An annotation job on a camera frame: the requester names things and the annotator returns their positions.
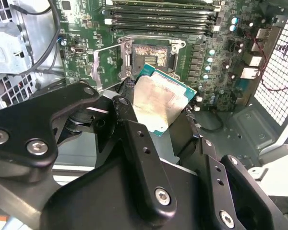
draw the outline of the hole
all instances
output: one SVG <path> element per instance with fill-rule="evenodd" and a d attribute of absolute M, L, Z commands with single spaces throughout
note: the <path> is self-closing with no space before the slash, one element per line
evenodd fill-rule
<path fill-rule="evenodd" d="M 217 179 L 217 182 L 219 183 L 219 185 L 224 186 L 224 183 L 220 179 Z"/>
<path fill-rule="evenodd" d="M 140 137 L 144 137 L 144 133 L 141 132 L 141 131 L 138 131 L 138 135 L 139 135 Z"/>
<path fill-rule="evenodd" d="M 4 94 L 6 92 L 3 81 L 0 80 L 0 95 Z"/>
<path fill-rule="evenodd" d="M 25 78 L 24 79 L 24 85 L 26 85 L 28 83 L 28 80 Z"/>
<path fill-rule="evenodd" d="M 28 97 L 25 89 L 21 90 L 21 94 L 23 95 L 23 98 L 24 98 L 24 99 Z"/>
<path fill-rule="evenodd" d="M 13 103 L 13 104 L 17 104 L 17 103 L 18 103 L 16 97 L 13 97 L 13 98 L 12 98 L 12 103 Z"/>
<path fill-rule="evenodd" d="M 144 148 L 143 148 L 143 152 L 146 153 L 146 154 L 149 154 L 149 153 L 150 153 L 150 150 L 149 150 L 149 148 L 144 147 Z"/>
<path fill-rule="evenodd" d="M 17 93 L 19 91 L 18 85 L 14 86 L 14 91 L 15 91 L 15 93 Z"/>
<path fill-rule="evenodd" d="M 10 91 L 9 91 L 9 95 L 10 95 L 10 97 L 13 97 L 13 96 L 14 96 L 14 91 L 13 91 L 13 90 L 10 90 Z"/>
<path fill-rule="evenodd" d="M 6 86 L 6 88 L 7 88 L 8 90 L 12 87 L 12 85 L 11 85 L 11 83 L 10 83 L 9 80 L 5 83 L 5 86 Z"/>
<path fill-rule="evenodd" d="M 123 97 L 120 97 L 120 98 L 119 98 L 119 101 L 120 101 L 121 103 L 125 104 L 125 105 L 128 105 L 128 101 L 127 101 L 125 98 L 123 98 Z"/>
<path fill-rule="evenodd" d="M 17 99 L 18 99 L 19 102 L 22 102 L 22 101 L 23 101 L 23 98 L 22 98 L 22 96 L 21 96 L 20 93 L 17 94 L 16 96 L 17 96 Z"/>
<path fill-rule="evenodd" d="M 105 121 L 104 120 L 97 120 L 96 121 L 96 127 L 97 128 L 101 128 L 101 127 L 103 127 L 104 125 L 105 125 Z"/>
<path fill-rule="evenodd" d="M 7 94 L 2 96 L 1 99 L 6 103 L 7 107 L 9 107 L 12 104 Z"/>
<path fill-rule="evenodd" d="M 30 87 L 27 87 L 27 90 L 28 90 L 29 96 L 31 96 L 32 95 L 32 90 L 30 89 Z"/>

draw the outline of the capacitor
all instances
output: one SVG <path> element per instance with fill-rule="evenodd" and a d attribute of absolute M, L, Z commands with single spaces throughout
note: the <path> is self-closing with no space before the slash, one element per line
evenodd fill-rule
<path fill-rule="evenodd" d="M 226 62 L 226 61 L 222 63 L 222 66 L 223 66 L 223 68 L 225 68 L 225 69 L 229 69 L 229 63 Z"/>
<path fill-rule="evenodd" d="M 201 110 L 201 108 L 200 107 L 198 107 L 198 106 L 193 106 L 193 109 L 194 109 L 194 111 L 196 111 L 196 112 L 198 112 L 198 111 L 200 111 Z"/>
<path fill-rule="evenodd" d="M 254 23 L 251 21 L 244 21 L 243 24 L 245 24 L 248 27 L 252 27 L 254 25 Z"/>
<path fill-rule="evenodd" d="M 244 47 L 244 43 L 241 41 L 237 41 L 236 45 L 239 46 L 240 48 Z"/>
<path fill-rule="evenodd" d="M 202 97 L 200 97 L 200 96 L 196 96 L 196 98 L 195 98 L 195 99 L 196 99 L 196 101 L 197 101 L 197 102 L 202 102 L 202 101 L 203 101 L 203 98 L 202 98 Z"/>
<path fill-rule="evenodd" d="M 235 50 L 237 51 L 237 53 L 241 53 L 242 52 L 242 49 L 239 46 L 236 46 Z"/>
<path fill-rule="evenodd" d="M 238 23 L 238 18 L 234 17 L 231 19 L 232 24 L 237 24 Z"/>
<path fill-rule="evenodd" d="M 214 93 L 210 94 L 210 99 L 214 100 L 216 98 L 216 95 Z"/>
<path fill-rule="evenodd" d="M 214 49 L 209 50 L 209 55 L 214 55 L 216 51 Z"/>
<path fill-rule="evenodd" d="M 210 71 L 210 70 L 211 70 L 211 67 L 210 67 L 210 66 L 205 66 L 205 70 L 206 70 L 206 71 Z"/>
<path fill-rule="evenodd" d="M 231 25 L 229 27 L 229 31 L 234 32 L 237 29 L 237 27 L 235 25 Z"/>
<path fill-rule="evenodd" d="M 213 62 L 213 58 L 212 57 L 207 58 L 207 62 L 209 63 Z"/>

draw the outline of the cable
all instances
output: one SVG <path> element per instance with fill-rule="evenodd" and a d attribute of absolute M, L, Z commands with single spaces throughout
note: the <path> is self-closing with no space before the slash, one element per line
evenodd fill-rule
<path fill-rule="evenodd" d="M 216 132 L 219 132 L 219 131 L 223 130 L 224 123 L 223 123 L 222 119 L 221 119 L 220 116 L 216 113 L 215 110 L 213 110 L 213 111 L 211 111 L 211 112 L 216 116 L 216 119 L 219 121 L 220 126 L 219 126 L 218 128 L 214 128 L 214 129 L 208 129 L 208 128 L 205 128 L 205 127 L 203 127 L 203 126 L 201 126 L 201 125 L 198 125 L 198 127 L 199 127 L 201 130 L 203 130 L 203 131 L 205 131 L 205 132 L 208 132 L 208 133 L 216 133 Z"/>
<path fill-rule="evenodd" d="M 54 51 L 54 57 L 53 57 L 53 61 L 51 63 L 51 66 L 48 68 L 48 70 L 51 70 L 54 65 L 56 64 L 56 60 L 57 60 L 57 56 L 58 56 L 58 51 L 59 51 L 59 44 L 56 43 L 56 49 Z"/>
<path fill-rule="evenodd" d="M 16 75 L 26 75 L 26 74 L 29 74 L 30 72 L 35 71 L 48 58 L 48 56 L 51 53 L 53 47 L 57 43 L 57 39 L 58 39 L 58 36 L 60 34 L 60 17 L 59 17 L 59 14 L 58 14 L 58 12 L 56 10 L 56 7 L 55 7 L 54 3 L 52 2 L 52 0 L 48 0 L 48 2 L 49 2 L 49 5 L 50 5 L 50 8 L 52 10 L 52 15 L 53 15 L 53 20 L 54 20 L 54 25 L 55 25 L 55 28 L 56 28 L 56 32 L 55 32 L 55 34 L 54 34 L 49 46 L 47 47 L 47 49 L 45 50 L 43 55 L 40 57 L 40 59 L 31 68 L 29 68 L 28 70 L 26 70 L 26 71 L 24 71 L 22 73 L 16 74 Z"/>
<path fill-rule="evenodd" d="M 16 11 L 18 11 L 20 13 L 23 13 L 25 15 L 29 14 L 29 15 L 35 15 L 35 16 L 48 13 L 51 10 L 51 7 L 49 6 L 47 9 L 45 9 L 42 12 L 32 13 L 32 12 L 28 12 L 27 10 L 25 10 L 24 8 L 22 8 L 20 6 L 16 6 L 16 5 L 13 5 L 13 4 L 10 4 L 10 8 L 13 9 L 13 10 L 16 10 Z"/>

